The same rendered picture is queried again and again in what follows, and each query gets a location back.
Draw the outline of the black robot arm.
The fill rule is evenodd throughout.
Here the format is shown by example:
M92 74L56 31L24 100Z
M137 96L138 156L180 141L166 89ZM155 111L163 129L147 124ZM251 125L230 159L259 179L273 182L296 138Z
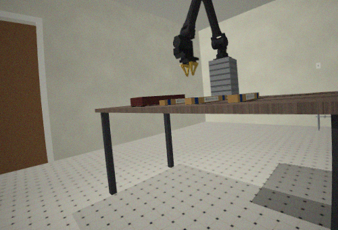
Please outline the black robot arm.
M220 30L212 0L192 0L187 14L187 18L185 20L185 23L183 24L183 27L180 30L180 34L175 36L173 40L173 46L175 47L173 49L173 52L176 59L180 58L181 60L183 60L185 58L193 56L193 42L191 41L191 39L195 38L195 23L201 5L201 1L203 1L204 7L206 9L206 14L208 16L208 20L210 23L210 27L212 30L211 37L212 48L214 50L217 49L218 53L216 55L216 59L213 60L229 57L228 53L226 52L228 46L228 39L225 33L222 33ZM221 37L217 38L219 36Z

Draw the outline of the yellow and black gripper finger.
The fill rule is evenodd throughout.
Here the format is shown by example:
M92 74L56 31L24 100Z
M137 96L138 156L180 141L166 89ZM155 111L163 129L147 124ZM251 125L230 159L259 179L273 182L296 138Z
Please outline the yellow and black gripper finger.
M191 74L194 76L195 70L198 66L198 63L197 62L189 62L189 66L190 66L190 69L191 69ZM194 66L194 70L193 70L193 66Z
M181 66L181 68L184 70L185 75L188 76L188 75L189 75L189 67L190 67L190 66L187 65L187 64L181 64L180 66ZM185 70L185 67L187 68L187 70Z

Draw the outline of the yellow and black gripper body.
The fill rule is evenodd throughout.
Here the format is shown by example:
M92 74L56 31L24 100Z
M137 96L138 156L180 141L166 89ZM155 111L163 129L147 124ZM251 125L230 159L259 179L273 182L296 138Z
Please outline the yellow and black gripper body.
M191 59L191 60L190 60ZM194 60L194 61L193 61ZM179 60L179 63L183 63L183 64L187 64L189 65L189 62L196 62L197 60L199 60L198 57L188 57L188 58L185 58L183 60Z

